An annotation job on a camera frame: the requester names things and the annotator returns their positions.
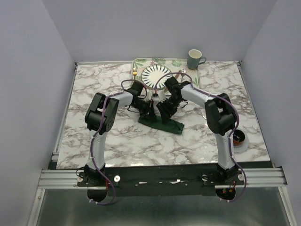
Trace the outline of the dark green cloth napkin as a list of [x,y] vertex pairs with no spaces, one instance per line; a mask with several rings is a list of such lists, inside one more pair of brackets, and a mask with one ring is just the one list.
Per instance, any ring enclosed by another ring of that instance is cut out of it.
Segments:
[[138,122],[152,129],[157,129],[157,130],[178,134],[178,135],[181,135],[184,129],[183,123],[177,122],[172,119],[169,119],[167,123],[163,123],[161,117],[157,115],[155,116],[154,119],[150,119],[147,117],[140,117],[138,119]]

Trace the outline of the silver fork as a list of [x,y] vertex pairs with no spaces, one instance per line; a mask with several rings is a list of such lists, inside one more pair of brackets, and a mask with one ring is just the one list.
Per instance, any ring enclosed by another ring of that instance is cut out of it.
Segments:
[[201,115],[204,119],[206,119],[206,116],[202,113],[200,108],[194,108],[193,109],[197,114]]

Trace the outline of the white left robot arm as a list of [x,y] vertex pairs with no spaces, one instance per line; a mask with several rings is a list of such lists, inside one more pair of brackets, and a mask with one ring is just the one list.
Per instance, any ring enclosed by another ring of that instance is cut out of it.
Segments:
[[105,143],[108,132],[111,130],[117,110],[131,106],[143,116],[154,115],[152,92],[146,91],[145,97],[140,97],[146,87],[139,81],[134,81],[128,89],[111,95],[96,93],[85,115],[85,123],[91,137],[89,158],[84,166],[89,182],[99,186],[104,182]]

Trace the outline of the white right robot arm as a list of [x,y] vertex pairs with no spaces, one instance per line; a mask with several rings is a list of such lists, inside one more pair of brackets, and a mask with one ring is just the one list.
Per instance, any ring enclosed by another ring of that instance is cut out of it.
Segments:
[[189,81],[179,83],[174,77],[166,80],[165,86],[171,96],[157,103],[163,123],[177,112],[182,101],[191,101],[205,109],[206,122],[215,134],[218,150],[217,181],[223,185],[233,180],[238,166],[233,156],[233,133],[239,123],[239,115],[225,93],[215,95],[193,87]]

